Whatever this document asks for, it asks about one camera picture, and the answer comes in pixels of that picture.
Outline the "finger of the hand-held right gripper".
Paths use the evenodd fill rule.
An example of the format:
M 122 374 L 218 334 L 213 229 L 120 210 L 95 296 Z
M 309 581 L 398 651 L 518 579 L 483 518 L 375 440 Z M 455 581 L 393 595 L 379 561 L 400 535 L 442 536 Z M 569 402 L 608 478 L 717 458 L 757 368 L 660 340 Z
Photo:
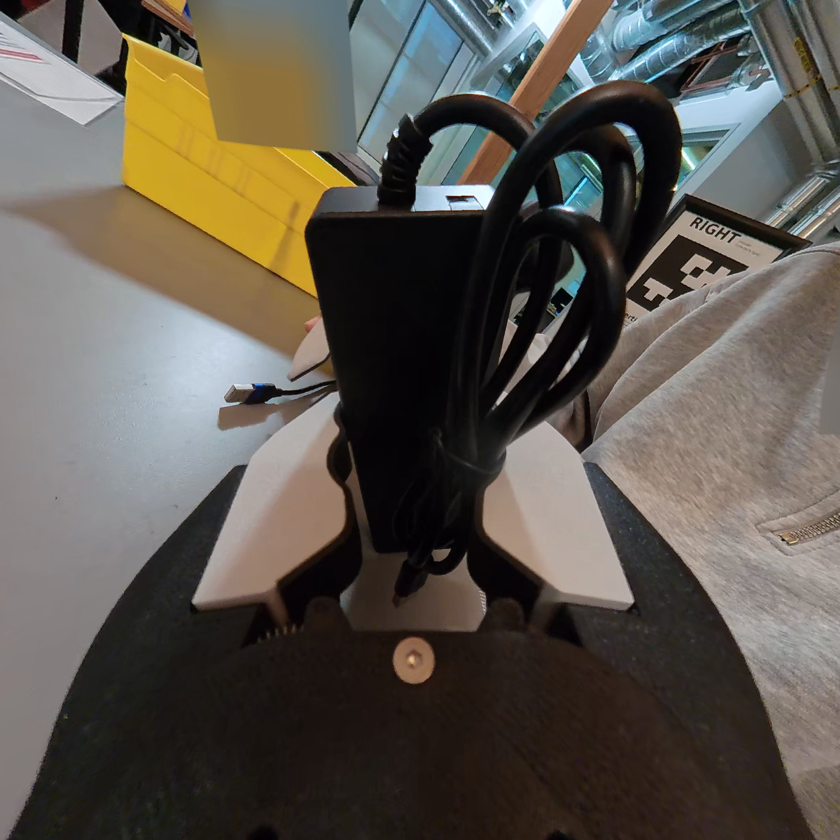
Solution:
M 304 325 L 306 335 L 292 358 L 287 379 L 295 382 L 319 368 L 330 357 L 330 349 L 323 320 L 312 318 Z
M 587 420 L 587 395 L 573 395 L 569 402 L 560 383 L 581 357 L 587 341 L 587 329 L 558 328 L 546 338 L 535 335 L 523 360 L 513 375 L 509 388 L 497 402 L 498 421 L 554 420 L 556 413 L 567 413 L 566 420 Z

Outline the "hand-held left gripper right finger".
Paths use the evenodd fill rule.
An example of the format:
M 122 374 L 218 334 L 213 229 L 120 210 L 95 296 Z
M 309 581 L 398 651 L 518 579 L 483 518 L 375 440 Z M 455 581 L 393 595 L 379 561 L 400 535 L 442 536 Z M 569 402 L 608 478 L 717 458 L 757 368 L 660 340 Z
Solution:
M 469 574 L 488 602 L 516 601 L 540 631 L 563 606 L 625 612 L 634 605 L 582 458 L 550 424 L 507 447 L 478 499 Z

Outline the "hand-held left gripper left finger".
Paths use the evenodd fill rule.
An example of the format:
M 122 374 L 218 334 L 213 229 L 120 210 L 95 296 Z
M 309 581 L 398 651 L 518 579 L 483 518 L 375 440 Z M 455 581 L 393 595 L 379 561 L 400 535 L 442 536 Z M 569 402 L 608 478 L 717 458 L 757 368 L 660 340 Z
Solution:
M 264 606 L 300 626 L 312 599 L 339 600 L 362 543 L 336 406 L 314 406 L 253 455 L 192 598 L 196 611 Z

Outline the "black usb cable blue plugs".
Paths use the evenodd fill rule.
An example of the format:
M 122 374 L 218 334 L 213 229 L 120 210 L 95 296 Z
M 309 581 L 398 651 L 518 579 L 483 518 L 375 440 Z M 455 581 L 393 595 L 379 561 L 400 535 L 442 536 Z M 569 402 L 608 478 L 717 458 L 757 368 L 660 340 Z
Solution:
M 321 381 L 298 388 L 280 388 L 271 383 L 234 384 L 224 395 L 228 405 L 264 405 L 272 400 L 299 398 L 331 392 L 335 381 Z

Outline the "black usb hub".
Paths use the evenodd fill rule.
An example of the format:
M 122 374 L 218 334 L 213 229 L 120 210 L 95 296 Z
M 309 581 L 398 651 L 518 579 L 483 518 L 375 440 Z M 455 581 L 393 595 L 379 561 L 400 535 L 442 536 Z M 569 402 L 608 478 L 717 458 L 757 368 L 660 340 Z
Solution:
M 463 296 L 491 185 L 420 185 L 409 208 L 374 186 L 328 189 L 305 239 L 364 513 L 378 553 L 445 417 Z

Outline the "person's grey sweatshirt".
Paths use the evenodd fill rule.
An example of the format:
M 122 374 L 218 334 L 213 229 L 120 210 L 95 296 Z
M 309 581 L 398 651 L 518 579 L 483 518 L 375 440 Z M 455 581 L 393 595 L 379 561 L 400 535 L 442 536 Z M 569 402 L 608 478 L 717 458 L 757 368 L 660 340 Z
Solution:
M 677 551 L 758 684 L 797 800 L 838 838 L 838 439 L 821 397 L 587 391 L 596 463 Z

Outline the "yellow plastic bin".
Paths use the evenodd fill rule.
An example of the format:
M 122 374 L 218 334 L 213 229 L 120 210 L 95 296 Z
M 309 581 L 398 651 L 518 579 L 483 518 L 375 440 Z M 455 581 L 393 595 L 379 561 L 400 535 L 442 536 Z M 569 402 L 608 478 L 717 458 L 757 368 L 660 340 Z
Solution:
M 219 141 L 203 69 L 123 40 L 123 183 L 316 297 L 305 227 L 351 180 L 313 151 Z

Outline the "wooden beam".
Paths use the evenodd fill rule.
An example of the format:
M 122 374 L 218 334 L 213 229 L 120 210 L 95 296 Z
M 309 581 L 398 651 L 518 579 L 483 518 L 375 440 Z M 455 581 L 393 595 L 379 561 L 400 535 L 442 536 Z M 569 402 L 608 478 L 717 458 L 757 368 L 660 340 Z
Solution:
M 509 104 L 533 121 L 557 88 L 586 40 L 611 6 L 610 1 L 573 1 L 538 54 Z M 460 185 L 490 184 L 508 160 L 511 144 L 489 133 L 458 179 Z

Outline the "glass window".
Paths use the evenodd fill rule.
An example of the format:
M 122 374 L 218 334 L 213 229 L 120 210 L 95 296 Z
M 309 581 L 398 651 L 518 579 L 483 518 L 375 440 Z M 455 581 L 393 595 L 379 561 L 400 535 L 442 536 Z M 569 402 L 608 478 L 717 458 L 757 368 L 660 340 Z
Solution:
M 378 172 L 403 115 L 453 92 L 511 22 L 481 1 L 350 2 L 357 155 Z

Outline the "white sheet with red print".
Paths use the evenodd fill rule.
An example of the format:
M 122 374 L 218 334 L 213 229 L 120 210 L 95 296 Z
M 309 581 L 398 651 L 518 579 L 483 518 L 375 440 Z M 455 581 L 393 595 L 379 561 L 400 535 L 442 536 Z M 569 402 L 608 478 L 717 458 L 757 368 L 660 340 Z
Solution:
M 1 81 L 79 125 L 89 125 L 123 95 L 1 15 Z

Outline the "silver ventilation duct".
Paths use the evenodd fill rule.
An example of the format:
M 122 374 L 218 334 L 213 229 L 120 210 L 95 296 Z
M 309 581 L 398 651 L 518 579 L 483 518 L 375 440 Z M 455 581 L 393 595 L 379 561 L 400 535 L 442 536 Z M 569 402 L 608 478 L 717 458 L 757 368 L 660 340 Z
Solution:
M 647 82 L 750 31 L 739 2 L 614 2 L 580 58 L 594 83 Z
M 788 4 L 739 1 L 738 6 L 813 164 L 834 163 L 838 160 L 838 117 L 816 59 Z
M 815 243 L 839 222 L 839 160 L 815 167 L 787 192 L 763 223 Z

